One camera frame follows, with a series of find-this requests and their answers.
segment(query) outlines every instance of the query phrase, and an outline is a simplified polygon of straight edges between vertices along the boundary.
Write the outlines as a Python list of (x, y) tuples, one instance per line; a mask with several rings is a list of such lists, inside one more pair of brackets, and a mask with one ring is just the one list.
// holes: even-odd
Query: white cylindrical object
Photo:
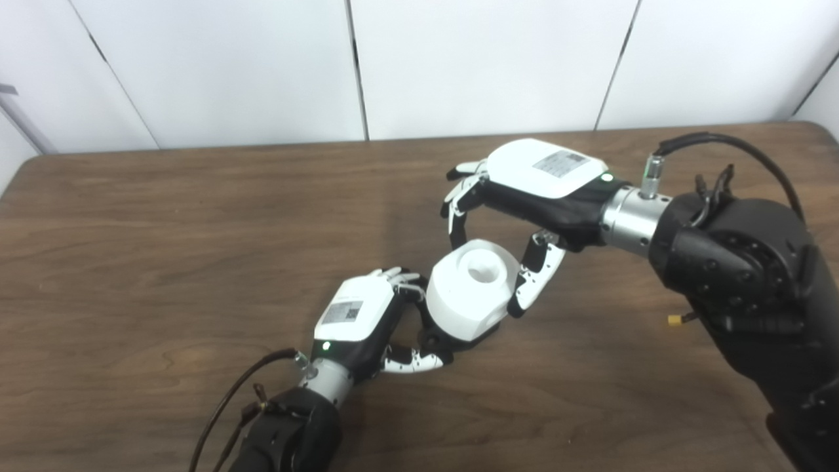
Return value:
[(473, 239), (431, 271), (428, 311), (450, 336), (472, 341), (507, 315), (519, 262), (505, 248)]

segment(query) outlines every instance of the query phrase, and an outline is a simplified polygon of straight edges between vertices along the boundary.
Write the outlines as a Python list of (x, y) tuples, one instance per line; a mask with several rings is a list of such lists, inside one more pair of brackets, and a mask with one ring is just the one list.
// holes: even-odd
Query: cable connector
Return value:
[(644, 168), (644, 178), (641, 180), (641, 190), (638, 196), (644, 200), (652, 200), (659, 194), (661, 173), (664, 170), (664, 156), (652, 154), (647, 158)]
[(669, 315), (667, 317), (667, 324), (671, 327), (681, 326), (687, 322), (697, 319), (698, 317), (699, 316), (694, 312), (690, 312), (685, 315)]

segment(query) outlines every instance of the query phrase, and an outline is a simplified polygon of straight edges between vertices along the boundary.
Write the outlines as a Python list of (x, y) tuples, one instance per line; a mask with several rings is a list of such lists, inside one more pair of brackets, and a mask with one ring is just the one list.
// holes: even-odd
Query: hole in white object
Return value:
[(469, 276), (474, 281), (482, 284), (492, 283), (498, 280), (498, 276), (501, 275), (497, 265), (480, 260), (477, 257), (469, 260), (466, 270), (469, 271)]
[(497, 284), (507, 279), (504, 261), (489, 249), (466, 252), (458, 262), (458, 270), (478, 284)]

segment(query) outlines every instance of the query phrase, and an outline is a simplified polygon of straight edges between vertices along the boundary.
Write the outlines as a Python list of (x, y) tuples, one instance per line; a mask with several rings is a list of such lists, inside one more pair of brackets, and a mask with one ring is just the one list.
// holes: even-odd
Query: barcode label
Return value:
[(533, 167), (559, 178), (585, 164), (587, 160), (585, 156), (562, 150), (556, 151), (554, 154), (533, 164)]
[(364, 302), (333, 303), (326, 309), (326, 315), (324, 315), (321, 324), (352, 323), (356, 321), (363, 304)]

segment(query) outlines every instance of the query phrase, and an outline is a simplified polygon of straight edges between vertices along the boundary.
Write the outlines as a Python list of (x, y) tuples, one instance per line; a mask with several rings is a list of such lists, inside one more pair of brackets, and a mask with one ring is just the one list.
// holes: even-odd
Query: yellow connector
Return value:
[(667, 324), (670, 326), (681, 326), (689, 321), (697, 319), (696, 313), (690, 312), (686, 315), (669, 315), (667, 317)]

